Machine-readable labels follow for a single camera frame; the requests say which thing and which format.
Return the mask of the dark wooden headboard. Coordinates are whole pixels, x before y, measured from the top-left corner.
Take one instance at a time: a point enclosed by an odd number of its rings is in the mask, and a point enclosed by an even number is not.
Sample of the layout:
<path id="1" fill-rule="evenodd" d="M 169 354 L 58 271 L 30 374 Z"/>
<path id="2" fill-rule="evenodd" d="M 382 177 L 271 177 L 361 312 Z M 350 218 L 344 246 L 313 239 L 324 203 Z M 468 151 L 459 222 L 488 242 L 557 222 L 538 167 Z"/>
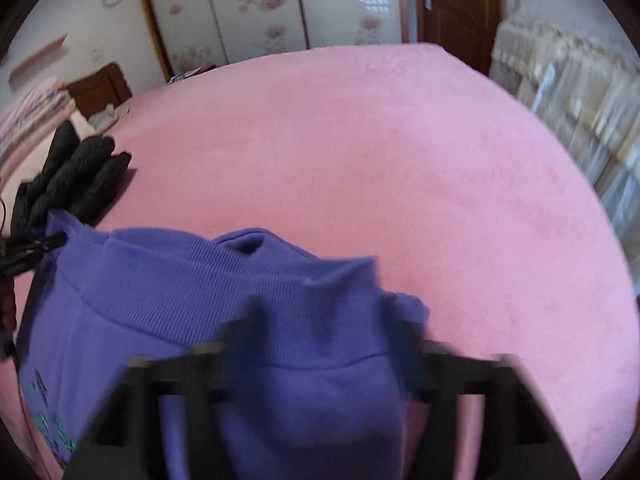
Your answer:
<path id="1" fill-rule="evenodd" d="M 129 84 L 117 63 L 107 64 L 85 78 L 66 82 L 64 88 L 85 118 L 102 112 L 110 104 L 119 107 L 132 97 Z"/>

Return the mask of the brown wooden door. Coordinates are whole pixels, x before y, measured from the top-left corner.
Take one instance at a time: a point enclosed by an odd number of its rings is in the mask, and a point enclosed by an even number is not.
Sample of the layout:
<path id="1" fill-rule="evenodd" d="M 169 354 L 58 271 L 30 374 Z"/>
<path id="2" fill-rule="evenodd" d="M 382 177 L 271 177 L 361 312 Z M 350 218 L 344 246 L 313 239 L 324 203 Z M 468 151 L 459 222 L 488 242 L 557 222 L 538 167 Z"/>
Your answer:
<path id="1" fill-rule="evenodd" d="M 438 44 L 484 75 L 500 21 L 501 0 L 416 0 L 418 40 Z"/>

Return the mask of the purple zip hoodie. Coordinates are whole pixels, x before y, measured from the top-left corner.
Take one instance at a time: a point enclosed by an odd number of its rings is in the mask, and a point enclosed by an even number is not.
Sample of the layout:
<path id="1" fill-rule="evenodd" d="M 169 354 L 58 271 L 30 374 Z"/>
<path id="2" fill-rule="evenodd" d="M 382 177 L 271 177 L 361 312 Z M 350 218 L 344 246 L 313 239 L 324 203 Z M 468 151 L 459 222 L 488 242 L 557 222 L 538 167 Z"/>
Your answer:
<path id="1" fill-rule="evenodd" d="M 239 321 L 218 415 L 241 478 L 401 476 L 408 399 L 383 313 L 424 327 L 428 312 L 382 289 L 374 259 L 323 259 L 263 229 L 101 232 L 63 211 L 47 230 L 66 243 L 30 286 L 17 374 L 59 465 L 132 358 L 191 354 Z"/>

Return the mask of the floral sliding wardrobe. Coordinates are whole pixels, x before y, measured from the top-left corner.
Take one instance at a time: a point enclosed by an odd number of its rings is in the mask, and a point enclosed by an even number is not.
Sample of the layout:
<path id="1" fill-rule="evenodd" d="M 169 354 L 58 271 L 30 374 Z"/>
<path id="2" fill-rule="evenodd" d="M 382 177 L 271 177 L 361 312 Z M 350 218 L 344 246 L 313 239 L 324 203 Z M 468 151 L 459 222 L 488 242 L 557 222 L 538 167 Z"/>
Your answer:
<path id="1" fill-rule="evenodd" d="M 409 39 L 407 0 L 143 0 L 166 78 L 258 56 Z"/>

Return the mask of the pink bed blanket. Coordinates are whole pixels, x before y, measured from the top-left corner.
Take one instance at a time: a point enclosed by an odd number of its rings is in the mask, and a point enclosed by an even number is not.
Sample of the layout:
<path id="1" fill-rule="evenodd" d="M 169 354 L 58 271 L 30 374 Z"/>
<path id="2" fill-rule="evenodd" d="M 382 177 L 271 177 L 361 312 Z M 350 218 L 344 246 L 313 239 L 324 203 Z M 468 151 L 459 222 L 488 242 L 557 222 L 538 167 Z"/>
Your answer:
<path id="1" fill-rule="evenodd" d="M 95 230 L 206 240 L 263 229 L 323 259 L 369 257 L 386 292 L 419 298 L 428 336 L 514 364 L 573 460 L 600 479 L 634 433 L 639 315 L 622 248 L 590 184 L 547 127 L 444 50 L 334 47 L 221 67 L 134 98 L 112 129 L 134 156 Z M 502 402 L 454 399 L 440 428 L 408 399 L 404 466 L 471 479 L 561 477 L 517 444 L 482 445 Z M 16 361 L 1 419 L 40 479 L 66 471 L 36 428 Z"/>

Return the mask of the black puffer jacket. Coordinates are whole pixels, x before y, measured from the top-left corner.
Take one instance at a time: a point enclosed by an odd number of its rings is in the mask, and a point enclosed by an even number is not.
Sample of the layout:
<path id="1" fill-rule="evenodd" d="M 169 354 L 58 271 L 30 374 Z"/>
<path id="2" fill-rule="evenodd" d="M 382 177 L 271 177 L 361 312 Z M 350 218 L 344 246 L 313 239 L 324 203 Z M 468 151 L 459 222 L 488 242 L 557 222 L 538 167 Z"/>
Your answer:
<path id="1" fill-rule="evenodd" d="M 51 211 L 66 211 L 97 226 L 119 196 L 132 155 L 115 151 L 110 136 L 81 138 L 66 119 L 56 128 L 42 169 L 16 191 L 10 234 L 27 236 L 46 229 Z"/>

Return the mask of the folded floral quilts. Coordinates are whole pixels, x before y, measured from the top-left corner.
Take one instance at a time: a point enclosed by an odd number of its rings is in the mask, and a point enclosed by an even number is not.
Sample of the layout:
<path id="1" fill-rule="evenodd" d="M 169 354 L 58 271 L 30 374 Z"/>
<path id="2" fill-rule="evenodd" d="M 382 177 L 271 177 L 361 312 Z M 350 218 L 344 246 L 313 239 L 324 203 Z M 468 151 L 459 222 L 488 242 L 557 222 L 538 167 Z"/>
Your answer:
<path id="1" fill-rule="evenodd" d="M 28 89 L 1 114 L 1 180 L 5 181 L 42 139 L 76 110 L 58 78 Z"/>

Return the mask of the cream lace covered furniture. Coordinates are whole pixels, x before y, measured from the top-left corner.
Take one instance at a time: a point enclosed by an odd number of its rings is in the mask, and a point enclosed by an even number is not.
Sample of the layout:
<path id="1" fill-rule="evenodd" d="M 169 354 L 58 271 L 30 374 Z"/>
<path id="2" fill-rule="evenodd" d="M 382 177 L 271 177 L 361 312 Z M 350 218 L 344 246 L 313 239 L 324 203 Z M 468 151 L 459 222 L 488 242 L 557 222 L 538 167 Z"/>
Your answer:
<path id="1" fill-rule="evenodd" d="M 602 0 L 520 0 L 490 78 L 554 133 L 639 274 L 639 57 Z"/>

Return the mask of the pink wall shelf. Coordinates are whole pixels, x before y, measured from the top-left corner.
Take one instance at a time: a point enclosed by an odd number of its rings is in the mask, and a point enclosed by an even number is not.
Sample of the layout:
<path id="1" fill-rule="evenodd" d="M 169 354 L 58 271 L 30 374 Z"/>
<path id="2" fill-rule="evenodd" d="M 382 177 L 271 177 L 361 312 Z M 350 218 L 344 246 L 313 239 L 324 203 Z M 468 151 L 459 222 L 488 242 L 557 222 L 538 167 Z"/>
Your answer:
<path id="1" fill-rule="evenodd" d="M 68 49 L 65 47 L 66 39 L 67 34 L 58 36 L 55 40 L 48 42 L 44 47 L 29 55 L 28 58 L 24 58 L 20 64 L 17 64 L 11 70 L 9 86 L 13 89 L 20 88 L 51 65 L 65 58 L 68 53 Z"/>

